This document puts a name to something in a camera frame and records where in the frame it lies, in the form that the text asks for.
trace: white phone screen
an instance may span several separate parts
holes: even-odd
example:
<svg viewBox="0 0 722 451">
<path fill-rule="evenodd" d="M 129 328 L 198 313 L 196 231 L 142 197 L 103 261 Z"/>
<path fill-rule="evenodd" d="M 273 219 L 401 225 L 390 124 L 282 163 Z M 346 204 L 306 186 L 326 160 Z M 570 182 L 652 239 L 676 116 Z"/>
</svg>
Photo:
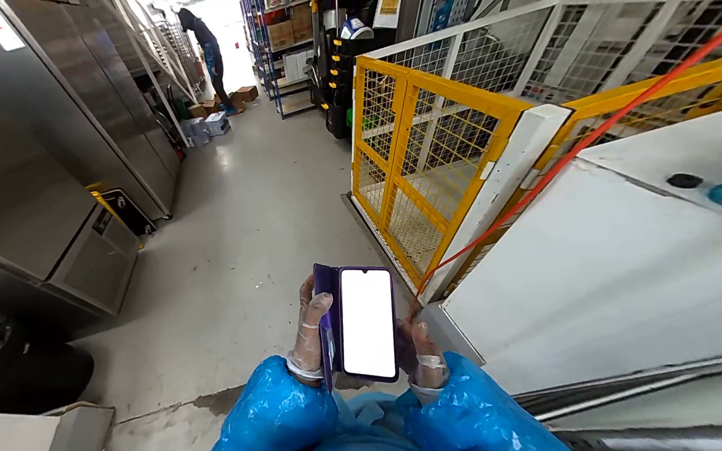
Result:
<svg viewBox="0 0 722 451">
<path fill-rule="evenodd" d="M 397 375 L 391 277 L 388 271 L 341 273 L 345 372 Z"/>
</svg>

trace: blue plastic gown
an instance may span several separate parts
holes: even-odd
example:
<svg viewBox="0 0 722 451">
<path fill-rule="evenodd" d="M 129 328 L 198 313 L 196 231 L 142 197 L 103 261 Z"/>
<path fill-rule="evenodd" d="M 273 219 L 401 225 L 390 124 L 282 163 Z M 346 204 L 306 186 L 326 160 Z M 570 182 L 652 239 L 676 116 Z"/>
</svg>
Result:
<svg viewBox="0 0 722 451">
<path fill-rule="evenodd" d="M 423 406 L 411 391 L 345 404 L 269 357 L 249 377 L 214 451 L 567 450 L 473 362 L 454 352 L 445 360 L 447 385 Z"/>
</svg>

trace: smartphone screen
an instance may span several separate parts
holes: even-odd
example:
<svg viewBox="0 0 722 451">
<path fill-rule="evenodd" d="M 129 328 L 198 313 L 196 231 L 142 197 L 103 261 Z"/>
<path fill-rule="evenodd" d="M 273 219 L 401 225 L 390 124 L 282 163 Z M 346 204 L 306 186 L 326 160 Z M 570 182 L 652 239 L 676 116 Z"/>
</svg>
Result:
<svg viewBox="0 0 722 451">
<path fill-rule="evenodd" d="M 392 275 L 348 268 L 339 278 L 344 372 L 396 378 Z"/>
</svg>

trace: cardboard box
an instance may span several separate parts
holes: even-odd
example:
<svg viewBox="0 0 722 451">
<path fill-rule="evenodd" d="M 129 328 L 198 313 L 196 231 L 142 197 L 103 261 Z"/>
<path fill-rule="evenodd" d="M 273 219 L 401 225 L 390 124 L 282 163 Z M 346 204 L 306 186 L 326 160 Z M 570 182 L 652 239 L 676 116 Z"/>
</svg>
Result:
<svg viewBox="0 0 722 451">
<path fill-rule="evenodd" d="M 291 28 L 291 21 L 287 20 L 277 25 L 268 25 L 266 32 L 269 33 L 269 43 L 272 46 L 272 50 L 277 50 L 295 43 L 295 35 Z"/>
<path fill-rule="evenodd" d="M 291 27 L 291 34 L 296 43 L 301 43 L 314 37 L 314 29 L 311 23 L 296 23 Z"/>
<path fill-rule="evenodd" d="M 224 111 L 214 113 L 206 119 L 208 136 L 215 137 L 224 135 L 230 129 L 230 122 L 227 121 L 227 114 Z"/>
<path fill-rule="evenodd" d="M 230 94 L 230 102 L 233 103 L 233 108 L 236 108 L 238 111 L 246 108 L 246 105 L 244 104 L 244 96 L 238 94 L 238 92 Z"/>
<path fill-rule="evenodd" d="M 298 5 L 291 10 L 291 31 L 295 36 L 296 43 L 314 37 L 311 10 L 308 5 Z"/>
<path fill-rule="evenodd" d="M 239 94 L 245 102 L 252 102 L 258 97 L 258 88 L 257 86 L 242 86 L 236 90 L 236 93 Z"/>
<path fill-rule="evenodd" d="M 308 58 L 308 52 L 307 51 L 301 51 L 297 53 L 297 70 L 300 72 L 300 78 L 305 79 L 308 78 L 306 75 L 306 59 Z"/>
<path fill-rule="evenodd" d="M 308 5 L 297 5 L 291 9 L 291 21 L 293 23 L 311 24 L 311 10 Z"/>
<path fill-rule="evenodd" d="M 286 72 L 286 79 L 289 81 L 297 81 L 301 77 L 300 67 L 297 65 L 298 53 L 287 53 L 283 56 L 283 71 Z"/>
<path fill-rule="evenodd" d="M 208 112 L 206 111 L 206 108 L 203 107 L 201 104 L 191 105 L 188 107 L 188 112 L 191 113 L 192 117 L 201 117 L 206 118 L 208 117 Z"/>
<path fill-rule="evenodd" d="M 216 99 L 206 100 L 205 102 L 202 102 L 202 106 L 205 107 L 206 112 L 209 115 L 219 112 L 221 109 L 219 108 L 219 103 L 216 102 Z"/>
<path fill-rule="evenodd" d="M 113 411 L 78 402 L 44 415 L 0 413 L 0 451 L 101 451 Z"/>
</svg>

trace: yellow metal fence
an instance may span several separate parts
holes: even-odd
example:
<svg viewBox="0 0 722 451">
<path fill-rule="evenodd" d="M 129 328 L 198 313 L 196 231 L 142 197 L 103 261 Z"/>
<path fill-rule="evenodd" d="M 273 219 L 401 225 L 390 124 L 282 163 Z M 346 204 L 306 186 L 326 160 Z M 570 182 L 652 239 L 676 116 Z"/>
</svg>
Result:
<svg viewBox="0 0 722 451">
<path fill-rule="evenodd" d="M 418 286 L 533 105 L 366 57 L 355 84 L 352 192 Z"/>
<path fill-rule="evenodd" d="M 533 170 L 533 175 L 536 176 L 534 184 L 536 184 L 538 176 L 545 174 L 558 158 L 572 149 L 579 139 L 597 128 L 618 109 L 652 86 L 659 78 L 616 87 L 563 104 L 562 106 L 572 109 L 573 114 L 558 130 L 548 148 L 536 160 Z M 620 119 L 592 145 L 677 124 L 717 111 L 722 111 L 722 58 L 687 69 L 681 77 L 672 80 L 653 97 Z M 514 192 L 501 211 L 501 215 L 522 199 L 528 190 L 533 188 L 533 185 L 526 186 L 524 184 L 523 187 L 525 188 Z M 486 256 L 487 252 L 514 223 L 517 216 L 512 217 L 498 231 L 473 249 L 450 283 L 448 291 L 455 288 Z"/>
</svg>

